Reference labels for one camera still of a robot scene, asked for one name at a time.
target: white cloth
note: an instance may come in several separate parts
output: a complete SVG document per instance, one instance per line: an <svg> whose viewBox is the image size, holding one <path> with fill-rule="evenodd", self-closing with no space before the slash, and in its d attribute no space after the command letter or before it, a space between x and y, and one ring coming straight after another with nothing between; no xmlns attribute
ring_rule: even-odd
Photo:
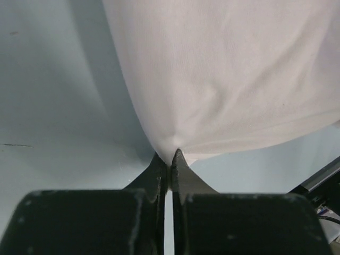
<svg viewBox="0 0 340 255"><path fill-rule="evenodd" d="M169 164L340 120L338 0L104 0L135 111Z"/></svg>

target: black cable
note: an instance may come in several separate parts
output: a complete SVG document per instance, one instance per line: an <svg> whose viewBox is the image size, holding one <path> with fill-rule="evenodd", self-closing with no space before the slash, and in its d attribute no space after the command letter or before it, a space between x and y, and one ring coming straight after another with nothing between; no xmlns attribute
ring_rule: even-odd
<svg viewBox="0 0 340 255"><path fill-rule="evenodd" d="M328 220L330 222L334 222L336 224L340 225L340 220L332 218L332 217L328 217L328 216L319 216L319 219L324 219L324 220Z"/></svg>

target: white fabric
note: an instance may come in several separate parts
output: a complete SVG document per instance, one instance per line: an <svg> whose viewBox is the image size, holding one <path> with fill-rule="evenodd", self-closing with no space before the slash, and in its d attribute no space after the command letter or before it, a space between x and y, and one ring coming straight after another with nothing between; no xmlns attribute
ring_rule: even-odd
<svg viewBox="0 0 340 255"><path fill-rule="evenodd" d="M169 164L340 120L338 0L104 0L135 111Z"/></svg>

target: scratch mark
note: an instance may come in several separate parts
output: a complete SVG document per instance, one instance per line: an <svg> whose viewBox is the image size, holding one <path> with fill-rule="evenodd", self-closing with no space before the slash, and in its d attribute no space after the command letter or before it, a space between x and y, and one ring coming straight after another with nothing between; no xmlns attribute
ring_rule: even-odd
<svg viewBox="0 0 340 255"><path fill-rule="evenodd" d="M53 195L53 194L55 194L55 193L57 193L58 191L57 190L51 190L51 191L49 191L47 194L48 195Z"/></svg>
<svg viewBox="0 0 340 255"><path fill-rule="evenodd" d="M28 254L33 254L33 247L32 246L27 248L27 253Z"/></svg>
<svg viewBox="0 0 340 255"><path fill-rule="evenodd" d="M122 165L121 165L121 162L118 160L118 166L119 166L119 169L122 171Z"/></svg>
<svg viewBox="0 0 340 255"><path fill-rule="evenodd" d="M31 145L24 145L24 144L10 144L10 143L0 143L2 146L19 146L19 147L28 147L28 148L34 148Z"/></svg>
<svg viewBox="0 0 340 255"><path fill-rule="evenodd" d="M193 202L193 195L189 195L189 196L187 196L187 200L188 200L188 202L190 202L190 203L192 203Z"/></svg>
<svg viewBox="0 0 340 255"><path fill-rule="evenodd" d="M25 218L24 217L20 217L18 219L18 223L23 224L24 222L25 222Z"/></svg>
<svg viewBox="0 0 340 255"><path fill-rule="evenodd" d="M42 193L43 193L42 191L37 190L37 191L32 191L32 192L29 193L29 194L32 195L32 196L38 197L38 196L41 196Z"/></svg>
<svg viewBox="0 0 340 255"><path fill-rule="evenodd" d="M235 239L235 238L236 238L235 235L227 235L227 239L228 239L228 240L233 240L233 239Z"/></svg>

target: white towel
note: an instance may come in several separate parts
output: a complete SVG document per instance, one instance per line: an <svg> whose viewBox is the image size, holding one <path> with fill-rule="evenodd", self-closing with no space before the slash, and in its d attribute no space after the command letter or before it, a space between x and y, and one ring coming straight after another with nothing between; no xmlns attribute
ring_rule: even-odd
<svg viewBox="0 0 340 255"><path fill-rule="evenodd" d="M340 120L339 0L104 0L135 111L170 164Z"/></svg>

